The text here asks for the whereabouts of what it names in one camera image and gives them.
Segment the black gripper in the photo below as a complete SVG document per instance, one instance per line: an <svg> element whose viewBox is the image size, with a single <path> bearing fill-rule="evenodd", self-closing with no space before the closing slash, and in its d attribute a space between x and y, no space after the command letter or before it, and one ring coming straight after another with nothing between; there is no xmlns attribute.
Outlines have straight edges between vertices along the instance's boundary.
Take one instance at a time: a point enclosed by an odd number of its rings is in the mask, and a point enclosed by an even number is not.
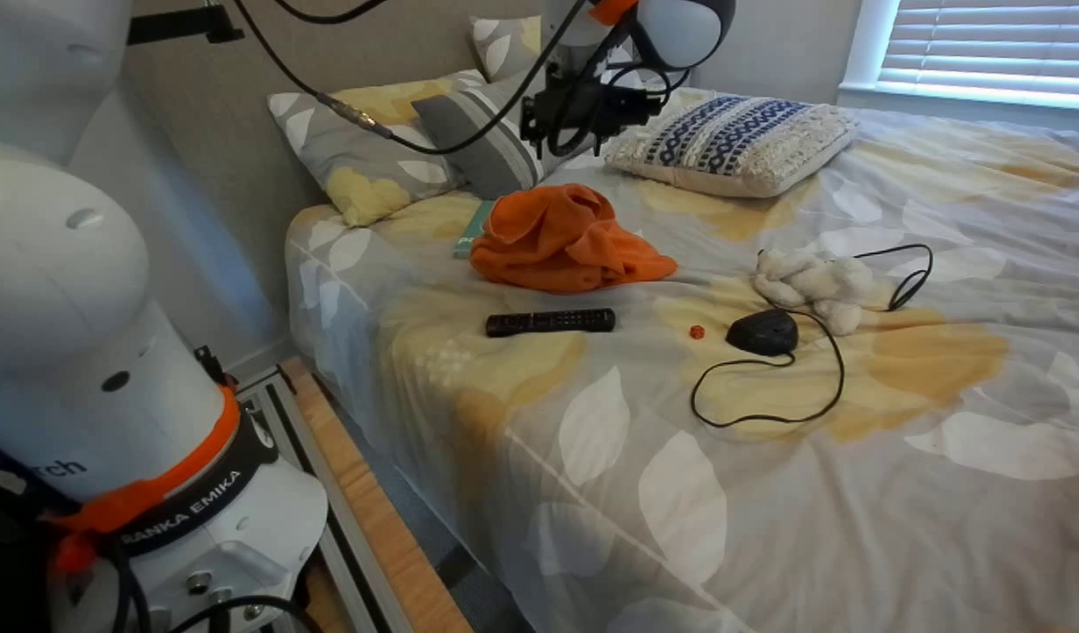
<svg viewBox="0 0 1079 633"><path fill-rule="evenodd" d="M646 85L639 63L615 63L600 79L537 81L521 99L521 137L537 156L566 158L646 123L664 103L669 81Z"/></svg>

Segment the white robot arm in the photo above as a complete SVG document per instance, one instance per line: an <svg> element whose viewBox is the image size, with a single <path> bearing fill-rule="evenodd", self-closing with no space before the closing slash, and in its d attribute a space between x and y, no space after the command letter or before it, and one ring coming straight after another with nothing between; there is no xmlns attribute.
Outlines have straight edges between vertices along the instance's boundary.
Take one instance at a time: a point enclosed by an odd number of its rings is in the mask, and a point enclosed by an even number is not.
<svg viewBox="0 0 1079 633"><path fill-rule="evenodd" d="M129 0L0 0L0 459L52 493L52 633L260 633L325 488L253 429L152 300L137 221L69 156Z"/></svg>

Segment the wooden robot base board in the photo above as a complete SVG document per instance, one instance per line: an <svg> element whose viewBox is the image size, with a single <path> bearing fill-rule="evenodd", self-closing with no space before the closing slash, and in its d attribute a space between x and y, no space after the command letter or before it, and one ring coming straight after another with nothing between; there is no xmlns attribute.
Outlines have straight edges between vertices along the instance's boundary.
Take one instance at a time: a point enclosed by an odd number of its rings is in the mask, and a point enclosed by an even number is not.
<svg viewBox="0 0 1079 633"><path fill-rule="evenodd" d="M286 359L241 387L241 406L325 488L325 529L298 585L320 633L470 633L308 367Z"/></svg>

